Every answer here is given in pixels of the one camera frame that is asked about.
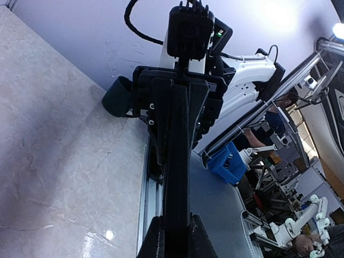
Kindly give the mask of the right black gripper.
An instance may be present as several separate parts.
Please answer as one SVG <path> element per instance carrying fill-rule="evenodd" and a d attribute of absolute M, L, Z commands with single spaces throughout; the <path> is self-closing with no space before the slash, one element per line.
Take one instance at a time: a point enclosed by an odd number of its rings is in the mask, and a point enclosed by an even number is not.
<path fill-rule="evenodd" d="M 201 134 L 206 134 L 219 118 L 226 82 L 221 76 L 200 74 L 176 69 L 138 66 L 133 72 L 131 86 L 132 116 L 148 111 L 154 125 L 149 134 L 156 148 L 158 164 L 167 161 L 169 113 L 176 85 L 188 88 L 188 150 L 192 150 L 196 124 L 200 116 Z"/>

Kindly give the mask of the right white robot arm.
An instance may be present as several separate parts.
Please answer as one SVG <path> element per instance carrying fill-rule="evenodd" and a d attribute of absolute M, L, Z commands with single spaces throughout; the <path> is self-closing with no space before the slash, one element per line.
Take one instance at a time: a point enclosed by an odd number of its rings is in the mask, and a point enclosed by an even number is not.
<path fill-rule="evenodd" d="M 280 87 L 285 69 L 276 60 L 271 60 L 270 54 L 261 48 L 250 56 L 231 56 L 223 53 L 233 30 L 217 19 L 201 1 L 187 1 L 173 8 L 169 25 L 179 24 L 183 20 L 191 21 L 196 24 L 196 33 L 201 34 L 205 26 L 198 21 L 199 17 L 213 20 L 212 33 L 204 34 L 204 47 L 207 51 L 202 59 L 190 59 L 188 70 L 192 73 L 222 77 L 226 82 L 227 87 L 222 94 L 224 103 L 219 113 L 220 119 L 228 118 L 244 105 L 257 101 L 266 102 L 272 98 Z"/>

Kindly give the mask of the black phone case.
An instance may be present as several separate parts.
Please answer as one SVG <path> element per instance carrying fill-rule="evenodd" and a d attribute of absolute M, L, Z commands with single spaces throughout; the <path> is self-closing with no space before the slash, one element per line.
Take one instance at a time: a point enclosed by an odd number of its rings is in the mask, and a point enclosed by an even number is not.
<path fill-rule="evenodd" d="M 165 257 L 187 257 L 189 228 L 189 150 L 187 89 L 173 88 L 168 160 L 164 185 Z"/>

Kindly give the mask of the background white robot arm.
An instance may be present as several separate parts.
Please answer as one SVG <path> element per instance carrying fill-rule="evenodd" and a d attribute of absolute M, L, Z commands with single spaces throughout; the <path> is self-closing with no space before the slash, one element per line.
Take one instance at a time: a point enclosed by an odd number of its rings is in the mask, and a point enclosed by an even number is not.
<path fill-rule="evenodd" d="M 324 257 L 325 246 L 329 244 L 330 236 L 328 228 L 330 220 L 326 217 L 328 199 L 312 195 L 311 204 L 297 220 L 288 218 L 281 225 L 275 223 L 267 224 L 259 217 L 254 216 L 246 210 L 240 213 L 241 229 L 249 251 L 249 257 L 262 257 L 261 247 L 278 250 L 289 250 L 292 241 L 300 236 L 302 228 L 314 218 L 319 238 L 314 242 L 315 249 L 310 252 L 309 257 Z"/>

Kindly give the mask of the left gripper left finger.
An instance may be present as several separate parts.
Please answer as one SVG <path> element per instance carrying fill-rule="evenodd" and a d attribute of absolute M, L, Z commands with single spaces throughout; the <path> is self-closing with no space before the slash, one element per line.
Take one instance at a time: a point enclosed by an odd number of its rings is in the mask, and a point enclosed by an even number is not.
<path fill-rule="evenodd" d="M 142 242 L 137 258 L 163 258 L 165 251 L 165 231 L 162 216 L 152 219 Z"/>

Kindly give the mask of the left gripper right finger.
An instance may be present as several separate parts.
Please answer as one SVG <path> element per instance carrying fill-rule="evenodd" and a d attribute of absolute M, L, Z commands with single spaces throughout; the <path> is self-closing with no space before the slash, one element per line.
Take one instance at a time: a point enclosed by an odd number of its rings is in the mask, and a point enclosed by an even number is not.
<path fill-rule="evenodd" d="M 188 229 L 188 257 L 218 257 L 199 215 L 190 215 Z"/>

